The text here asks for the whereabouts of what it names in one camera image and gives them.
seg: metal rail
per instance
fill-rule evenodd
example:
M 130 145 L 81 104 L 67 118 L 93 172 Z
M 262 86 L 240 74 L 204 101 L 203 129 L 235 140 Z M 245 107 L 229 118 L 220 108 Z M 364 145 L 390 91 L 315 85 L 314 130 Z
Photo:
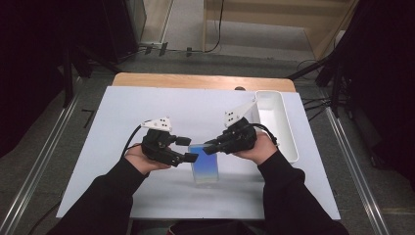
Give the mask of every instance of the metal rail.
M 328 97 L 325 91 L 320 90 L 323 97 Z M 332 124 L 333 130 L 339 141 L 339 145 L 342 149 L 345 157 L 348 169 L 351 177 L 353 178 L 354 185 L 356 186 L 357 192 L 362 200 L 363 207 L 369 217 L 370 223 L 372 224 L 373 230 L 377 235 L 389 235 L 391 232 L 388 229 L 387 223 L 385 222 L 381 210 L 376 202 L 375 196 L 369 187 L 369 184 L 361 170 L 359 163 L 356 159 L 354 152 L 347 140 L 345 131 L 342 126 L 342 122 L 339 118 L 336 118 L 330 108 L 326 109 L 326 114 Z
M 70 116 L 73 113 L 73 109 L 76 106 L 78 101 L 79 93 L 82 88 L 83 82 L 79 77 L 75 85 L 75 95 L 70 101 L 68 106 L 62 110 L 57 122 L 55 123 L 51 133 L 49 134 L 42 150 L 40 151 L 36 162 L 30 170 L 26 180 L 23 183 L 22 188 L 19 193 L 16 195 L 15 200 L 12 202 L 12 205 L 4 219 L 1 227 L 0 234 L 13 234 L 16 227 L 19 224 L 19 221 L 22 218 L 22 215 L 30 201 L 31 196 L 36 189 L 37 184 L 42 177 L 42 174 L 49 163 L 49 160 L 52 157 L 52 154 L 57 146 L 62 133 L 64 132 L 65 127 L 69 121 Z

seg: hand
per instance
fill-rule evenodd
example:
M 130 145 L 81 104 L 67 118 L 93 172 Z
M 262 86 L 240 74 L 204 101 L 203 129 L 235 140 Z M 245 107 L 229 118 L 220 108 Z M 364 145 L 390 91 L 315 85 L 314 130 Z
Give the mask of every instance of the hand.
M 132 147 L 125 153 L 125 158 L 142 174 L 147 174 L 152 170 L 167 169 L 171 167 L 171 165 L 161 164 L 150 160 L 143 154 L 142 148 L 139 144 L 135 144 L 134 146 L 135 147 Z
M 254 147 L 250 150 L 234 153 L 234 155 L 242 159 L 251 160 L 257 165 L 261 165 L 277 151 L 277 147 L 274 145 L 274 143 L 272 143 L 269 136 L 264 132 L 258 131 L 256 133 L 256 141 Z

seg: forearm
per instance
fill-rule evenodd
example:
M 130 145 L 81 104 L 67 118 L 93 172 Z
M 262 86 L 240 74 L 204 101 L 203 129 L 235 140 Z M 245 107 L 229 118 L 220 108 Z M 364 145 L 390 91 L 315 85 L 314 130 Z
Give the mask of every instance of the forearm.
M 125 234 L 132 195 L 145 176 L 126 159 L 97 177 L 49 234 Z
M 263 205 L 270 234 L 347 234 L 304 185 L 304 173 L 277 152 L 259 167 L 265 179 Z

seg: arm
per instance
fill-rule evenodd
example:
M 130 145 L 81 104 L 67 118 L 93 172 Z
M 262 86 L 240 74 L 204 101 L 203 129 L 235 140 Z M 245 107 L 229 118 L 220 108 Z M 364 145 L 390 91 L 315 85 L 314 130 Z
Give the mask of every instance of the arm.
M 263 207 L 270 234 L 348 234 L 323 210 L 304 185 L 302 170 L 293 168 L 264 133 L 252 150 L 235 155 L 258 165 L 265 186 Z
M 155 169 L 168 165 L 150 161 L 140 146 L 106 174 L 97 177 L 48 234 L 125 234 L 132 207 L 132 195 Z

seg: white plastic container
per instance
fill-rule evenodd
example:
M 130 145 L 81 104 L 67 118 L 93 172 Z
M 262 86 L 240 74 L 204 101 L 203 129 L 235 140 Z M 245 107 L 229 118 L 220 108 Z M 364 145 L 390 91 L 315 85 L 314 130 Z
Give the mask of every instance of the white plastic container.
M 277 138 L 278 149 L 290 164 L 299 160 L 296 142 L 287 118 L 283 96 L 278 91 L 255 92 L 259 121 Z

